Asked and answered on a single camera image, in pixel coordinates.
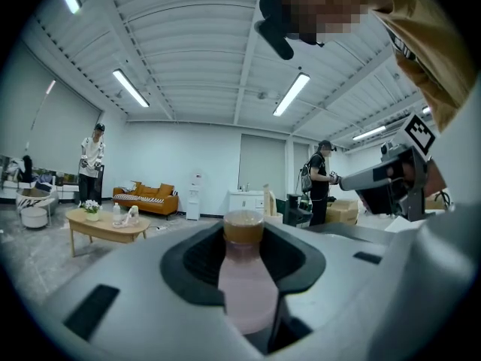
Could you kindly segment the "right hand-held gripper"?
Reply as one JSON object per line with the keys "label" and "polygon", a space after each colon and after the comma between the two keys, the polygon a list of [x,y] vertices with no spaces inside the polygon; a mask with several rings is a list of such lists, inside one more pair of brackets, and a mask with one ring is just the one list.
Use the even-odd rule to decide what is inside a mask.
{"label": "right hand-held gripper", "polygon": [[[395,137],[381,146],[382,168],[368,168],[342,177],[339,187],[343,191],[361,191],[388,184],[392,211],[407,220],[425,217],[425,191],[428,181],[430,148],[435,141],[434,133],[417,114],[412,113],[397,131]],[[386,169],[395,162],[410,162],[416,179],[409,184],[403,178],[392,180]]]}

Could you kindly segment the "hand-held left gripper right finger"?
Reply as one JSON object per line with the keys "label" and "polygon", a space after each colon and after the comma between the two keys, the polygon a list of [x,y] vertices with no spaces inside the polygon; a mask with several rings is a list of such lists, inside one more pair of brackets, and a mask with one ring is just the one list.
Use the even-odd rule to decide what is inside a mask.
{"label": "hand-held left gripper right finger", "polygon": [[320,250],[322,276],[286,297],[310,332],[273,360],[406,360],[422,352],[476,279],[476,206],[428,218],[415,229],[376,232],[376,241],[286,227]]}

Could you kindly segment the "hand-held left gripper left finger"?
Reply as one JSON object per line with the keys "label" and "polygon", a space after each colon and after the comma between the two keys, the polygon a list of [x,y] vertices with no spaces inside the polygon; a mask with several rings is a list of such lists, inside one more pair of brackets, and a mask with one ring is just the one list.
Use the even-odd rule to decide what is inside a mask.
{"label": "hand-held left gripper left finger", "polygon": [[79,359],[261,360],[233,325],[224,296],[198,277],[197,244],[220,223],[124,245],[44,303],[58,338]]}

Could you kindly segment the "person's right hand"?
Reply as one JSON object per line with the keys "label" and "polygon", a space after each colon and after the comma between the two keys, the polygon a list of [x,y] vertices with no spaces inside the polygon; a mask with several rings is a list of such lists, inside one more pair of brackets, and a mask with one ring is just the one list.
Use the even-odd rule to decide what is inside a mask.
{"label": "person's right hand", "polygon": [[409,184],[416,179],[415,168],[410,162],[397,161],[386,169],[386,174],[392,180],[403,178]]}

